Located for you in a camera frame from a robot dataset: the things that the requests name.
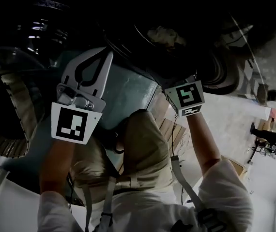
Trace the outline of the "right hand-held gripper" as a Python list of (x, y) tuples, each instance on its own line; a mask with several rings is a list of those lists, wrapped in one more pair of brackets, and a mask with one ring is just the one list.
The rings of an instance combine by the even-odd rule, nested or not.
[(186, 82), (164, 90), (167, 101), (178, 117), (199, 113), (205, 103), (201, 81)]

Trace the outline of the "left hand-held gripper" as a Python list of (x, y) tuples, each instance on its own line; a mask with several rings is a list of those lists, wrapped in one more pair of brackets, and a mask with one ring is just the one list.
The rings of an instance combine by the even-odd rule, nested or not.
[[(82, 73), (97, 60), (91, 80)], [(94, 131), (105, 107), (102, 99), (113, 52), (106, 47), (81, 53), (66, 65), (57, 86), (57, 101), (51, 105), (51, 137), (85, 145)]]

